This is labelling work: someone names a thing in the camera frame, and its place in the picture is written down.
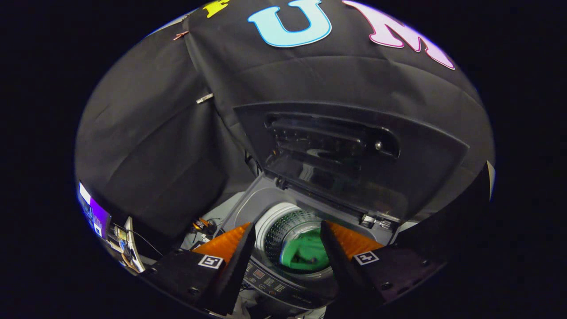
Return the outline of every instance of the cable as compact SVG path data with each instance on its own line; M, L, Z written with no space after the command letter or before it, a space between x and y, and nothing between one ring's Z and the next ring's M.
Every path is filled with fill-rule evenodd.
M138 234L137 232L133 231L133 230L127 230L124 227L120 227L118 225L116 225L118 228L122 228L122 230L126 231L126 232L133 232L134 234L140 236L145 242L147 242L148 245L150 245L155 251L158 252L158 254L160 254L163 257L163 254L159 252L159 250L157 250L154 245L150 244L149 241L147 241L144 237L142 237L142 235Z

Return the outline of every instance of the blue letter u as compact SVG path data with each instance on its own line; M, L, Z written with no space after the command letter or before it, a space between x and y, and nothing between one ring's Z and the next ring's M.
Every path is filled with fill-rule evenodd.
M320 0L295 0L287 5L298 7L309 20L309 27L297 32L289 32L284 28L277 12L280 7L269 7L252 14L248 22L258 28L260 36L266 43L274 47L297 47L317 42L331 33L331 22L318 4Z

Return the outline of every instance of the black cloth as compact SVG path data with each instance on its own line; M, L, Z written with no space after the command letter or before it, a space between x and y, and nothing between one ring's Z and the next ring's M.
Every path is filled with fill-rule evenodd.
M196 103L209 90L185 44L172 41L179 29L150 35L114 64L75 150L76 177L95 200L168 238L253 180L212 100Z

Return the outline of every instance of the lid hinge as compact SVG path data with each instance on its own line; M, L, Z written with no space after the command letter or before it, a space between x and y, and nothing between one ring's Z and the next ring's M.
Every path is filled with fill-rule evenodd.
M285 180L285 178L278 176L276 178L276 187L279 188L280 190L284 190L287 188L287 181Z
M396 228L396 223L394 221L383 219L380 217L373 217L368 214L362 215L362 218L360 219L360 223L359 223L360 226L364 226L366 228L372 228L374 227L374 224L378 224L381 228L390 231Z

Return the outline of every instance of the green object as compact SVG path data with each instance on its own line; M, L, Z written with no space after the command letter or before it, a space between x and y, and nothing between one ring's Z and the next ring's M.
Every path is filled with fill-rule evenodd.
M321 242L321 230L314 229L283 244L280 263L296 270L317 271L329 265L329 258Z

